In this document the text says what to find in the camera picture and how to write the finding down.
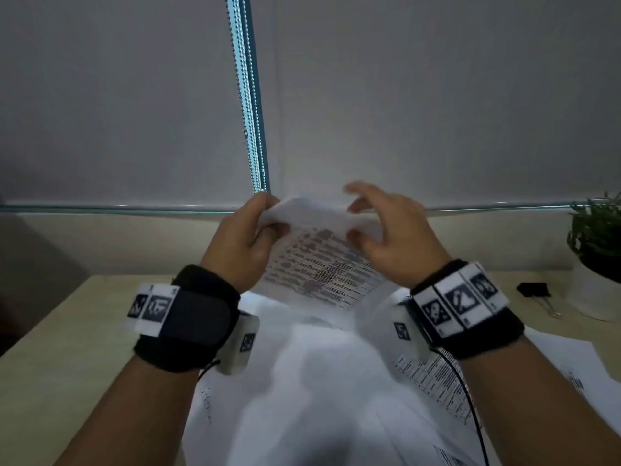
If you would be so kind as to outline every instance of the black wristband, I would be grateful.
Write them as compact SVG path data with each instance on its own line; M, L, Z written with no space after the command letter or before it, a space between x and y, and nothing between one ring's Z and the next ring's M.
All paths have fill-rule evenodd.
M434 325L434 323L432 323L430 314L426 314L423 308L418 305L415 300L415 296L434 286L434 290L438 294L438 302L440 305L444 307L444 310L451 313L450 315L453 320L461 321L459 313L455 313L448 304L440 302L443 299L443 296L440 294L440 291L436 289L435 285L465 268L467 265L468 264L463 260L451 261L425 279L425 281L418 284L410 292L412 299L409 299L406 303L410 316L416 324L422 328L423 335L427 336L429 343L434 347L445 348L458 360L474 357L480 353L510 345L524 333L524 324L522 321L513 312L511 312L508 307L502 307L500 310L495 310L494 312L490 311L490 313L487 314L493 315L476 324L468 325L460 322L462 327L458 333L454 333L449 336L446 336L446 334L441 335L442 332L437 330L437 324ZM487 304L489 308L489 303L485 302L485 296L483 294L479 294L477 289L475 289L472 284L468 283L467 285L471 290L470 294L474 298L478 299L481 304ZM499 292L493 286L492 289L496 291L496 294Z
M217 274L197 265L188 265L179 272L173 283L182 290L215 297L226 303L230 310L230 325L223 339L213 345L186 342L167 336L140 336L134 353L147 363L172 373L182 373L205 367L225 344L239 319L240 294Z

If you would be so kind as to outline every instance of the wrist strap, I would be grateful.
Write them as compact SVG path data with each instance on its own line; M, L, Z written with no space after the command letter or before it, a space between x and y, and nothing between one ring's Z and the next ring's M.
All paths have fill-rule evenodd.
M230 311L229 327L225 337L212 345L186 342L166 336L166 325L159 337L140 336L134 347L134 353L138 357L162 370L182 373L195 368L203 368L213 360L237 324L239 319L237 305L240 294L220 276L198 265L188 265L183 268L173 280L173 284L192 293L219 299L226 303ZM207 312L210 307L206 306L204 310Z
M453 260L411 292L406 307L433 347L456 359L515 342L524 324L477 263Z

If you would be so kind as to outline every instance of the black binder clip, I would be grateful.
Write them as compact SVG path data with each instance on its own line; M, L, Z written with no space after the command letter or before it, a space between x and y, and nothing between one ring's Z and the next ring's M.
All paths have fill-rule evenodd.
M552 303L548 299L551 297L546 283L520 283L517 288L524 297L532 297L537 304L543 307L550 317L558 319L563 314L556 312Z

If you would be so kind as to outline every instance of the wooden table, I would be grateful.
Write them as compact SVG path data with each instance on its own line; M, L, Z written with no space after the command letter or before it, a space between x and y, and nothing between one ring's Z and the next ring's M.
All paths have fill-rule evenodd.
M533 329L594 343L621 380L621 324L582 315L562 299L568 272L494 272L512 309ZM4 466L51 465L130 358L136 335L123 328L141 282L170 276L92 276L0 358L0 458ZM547 282L562 319L515 289Z

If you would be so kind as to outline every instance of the wire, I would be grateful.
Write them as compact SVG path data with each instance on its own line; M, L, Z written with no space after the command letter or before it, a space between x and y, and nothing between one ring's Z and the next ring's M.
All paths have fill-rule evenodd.
M210 364L205 366L205 369L201 371L201 374L198 375L198 379L196 380L196 382L198 383L198 381L200 381L201 378L205 376L205 373L207 373L208 370L210 370L214 366L218 366L219 364L220 364L220 360L213 360Z
M472 398L470 397L470 393L468 392L468 388L466 384L463 382L462 377L460 376L460 372L453 366L453 363L446 357L446 355L440 352L438 349L430 347L430 350L434 353L438 353L439 356L442 357L444 361L451 367L455 376L457 376L458 381L462 385L462 389L466 393L466 399L468 400L468 405L470 406L470 412L472 412L472 417L474 418L474 426L476 426L476 434L479 437L479 442L481 443L481 450L483 451L483 460L485 461L485 466L489 466L489 459L487 458L487 450L485 449L485 442L483 441L483 433L481 433L481 426L479 425L479 419L476 416L476 411L474 410L474 404L472 402Z

